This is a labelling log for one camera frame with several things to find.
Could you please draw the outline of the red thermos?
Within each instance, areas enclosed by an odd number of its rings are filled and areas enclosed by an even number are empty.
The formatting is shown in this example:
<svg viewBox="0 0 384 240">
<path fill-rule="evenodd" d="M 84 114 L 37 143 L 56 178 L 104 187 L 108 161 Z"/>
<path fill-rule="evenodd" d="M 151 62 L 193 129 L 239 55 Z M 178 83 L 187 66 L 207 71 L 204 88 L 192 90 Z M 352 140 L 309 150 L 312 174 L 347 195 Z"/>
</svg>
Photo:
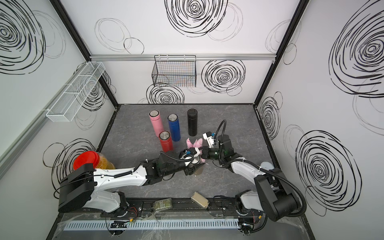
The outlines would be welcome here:
<svg viewBox="0 0 384 240">
<path fill-rule="evenodd" d="M 169 152 L 174 150 L 173 140 L 170 132 L 162 131 L 159 134 L 159 140 L 160 140 L 163 152 Z"/>
</svg>

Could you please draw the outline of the pink microfiber cloth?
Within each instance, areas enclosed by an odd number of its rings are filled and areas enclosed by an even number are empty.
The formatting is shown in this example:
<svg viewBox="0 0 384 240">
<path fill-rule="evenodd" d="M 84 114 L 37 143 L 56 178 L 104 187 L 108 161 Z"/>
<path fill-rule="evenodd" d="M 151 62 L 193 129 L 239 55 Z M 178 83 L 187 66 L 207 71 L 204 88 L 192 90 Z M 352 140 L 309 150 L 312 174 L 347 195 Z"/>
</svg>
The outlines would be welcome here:
<svg viewBox="0 0 384 240">
<path fill-rule="evenodd" d="M 196 139 L 193 143 L 191 142 L 190 138 L 186 140 L 187 147 L 189 148 L 198 148 L 199 149 L 199 157 L 201 159 L 201 163 L 205 163 L 206 160 L 202 157 L 202 150 L 201 147 L 203 146 L 203 139 Z"/>
</svg>

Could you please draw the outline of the gold thermos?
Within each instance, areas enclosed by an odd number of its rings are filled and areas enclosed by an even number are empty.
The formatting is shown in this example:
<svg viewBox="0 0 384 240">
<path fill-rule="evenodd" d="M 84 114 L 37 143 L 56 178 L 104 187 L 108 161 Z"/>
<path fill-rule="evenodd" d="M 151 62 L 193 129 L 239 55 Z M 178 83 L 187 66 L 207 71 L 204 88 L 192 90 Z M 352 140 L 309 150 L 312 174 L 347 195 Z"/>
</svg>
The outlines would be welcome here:
<svg viewBox="0 0 384 240">
<path fill-rule="evenodd" d="M 205 165 L 205 160 L 200 159 L 200 161 L 196 164 L 193 164 L 192 170 L 193 174 L 196 176 L 201 175 L 203 173 L 203 166 Z"/>
</svg>

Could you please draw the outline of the blue thermos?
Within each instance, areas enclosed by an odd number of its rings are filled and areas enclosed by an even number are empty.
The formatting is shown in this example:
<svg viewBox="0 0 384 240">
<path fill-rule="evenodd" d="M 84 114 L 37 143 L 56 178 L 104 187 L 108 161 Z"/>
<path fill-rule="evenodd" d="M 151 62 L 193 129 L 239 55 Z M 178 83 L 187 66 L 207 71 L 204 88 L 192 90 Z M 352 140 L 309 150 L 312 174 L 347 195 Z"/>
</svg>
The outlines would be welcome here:
<svg viewBox="0 0 384 240">
<path fill-rule="evenodd" d="M 168 124 L 170 128 L 170 133 L 172 140 L 178 142 L 181 140 L 180 124 L 179 117 L 176 114 L 170 114 L 168 116 Z"/>
</svg>

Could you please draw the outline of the black thermos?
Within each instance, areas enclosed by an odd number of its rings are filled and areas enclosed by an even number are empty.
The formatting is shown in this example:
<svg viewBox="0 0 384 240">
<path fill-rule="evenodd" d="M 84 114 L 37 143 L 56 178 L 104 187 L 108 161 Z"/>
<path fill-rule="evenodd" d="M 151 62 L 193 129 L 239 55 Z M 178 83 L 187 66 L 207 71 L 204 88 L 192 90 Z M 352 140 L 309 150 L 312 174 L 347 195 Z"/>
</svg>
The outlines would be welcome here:
<svg viewBox="0 0 384 240">
<path fill-rule="evenodd" d="M 198 133 L 198 111 L 196 109 L 189 109 L 187 111 L 187 117 L 189 136 L 196 136 Z"/>
</svg>

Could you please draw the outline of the pink thermos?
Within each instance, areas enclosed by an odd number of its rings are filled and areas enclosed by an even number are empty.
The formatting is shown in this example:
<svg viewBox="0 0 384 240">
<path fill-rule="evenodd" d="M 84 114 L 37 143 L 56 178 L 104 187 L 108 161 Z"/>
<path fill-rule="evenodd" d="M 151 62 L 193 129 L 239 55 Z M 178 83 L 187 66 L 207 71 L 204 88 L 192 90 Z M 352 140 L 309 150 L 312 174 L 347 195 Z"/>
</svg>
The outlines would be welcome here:
<svg viewBox="0 0 384 240">
<path fill-rule="evenodd" d="M 159 137 L 160 134 L 165 130 L 160 112 L 158 110 L 151 110 L 149 112 L 149 117 L 154 128 L 156 137 Z"/>
</svg>

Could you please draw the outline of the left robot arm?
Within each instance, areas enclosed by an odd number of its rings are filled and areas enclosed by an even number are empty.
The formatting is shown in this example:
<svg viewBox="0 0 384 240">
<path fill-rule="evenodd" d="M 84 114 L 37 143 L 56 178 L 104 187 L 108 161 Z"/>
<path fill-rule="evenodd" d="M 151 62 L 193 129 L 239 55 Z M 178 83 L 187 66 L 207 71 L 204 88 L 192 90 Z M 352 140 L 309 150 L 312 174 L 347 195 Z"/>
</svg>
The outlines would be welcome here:
<svg viewBox="0 0 384 240">
<path fill-rule="evenodd" d="M 111 189 L 154 185 L 177 172 L 193 175 L 204 165 L 204 151 L 203 147 L 189 148 L 178 157 L 160 152 L 158 158 L 127 169 L 103 170 L 95 169 L 93 164 L 84 164 L 61 180 L 58 211 L 70 213 L 90 208 L 106 213 L 125 213 L 129 207 L 125 194 L 111 192 Z"/>
</svg>

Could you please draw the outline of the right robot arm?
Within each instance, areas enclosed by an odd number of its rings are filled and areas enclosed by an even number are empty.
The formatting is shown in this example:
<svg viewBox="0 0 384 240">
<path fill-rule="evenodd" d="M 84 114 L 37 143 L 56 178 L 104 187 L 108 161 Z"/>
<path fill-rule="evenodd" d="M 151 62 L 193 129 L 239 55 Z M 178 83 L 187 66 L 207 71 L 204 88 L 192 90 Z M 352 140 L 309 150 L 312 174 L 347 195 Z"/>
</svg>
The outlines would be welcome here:
<svg viewBox="0 0 384 240">
<path fill-rule="evenodd" d="M 240 208 L 258 210 L 276 222 L 283 217 L 299 217 L 307 210 L 307 202 L 299 188 L 286 179 L 281 169 L 269 162 L 259 165 L 246 160 L 234 151 L 228 135 L 203 134 L 208 145 L 202 147 L 202 158 L 218 161 L 220 167 L 230 170 L 252 182 L 256 191 L 245 191 L 236 198 Z"/>
</svg>

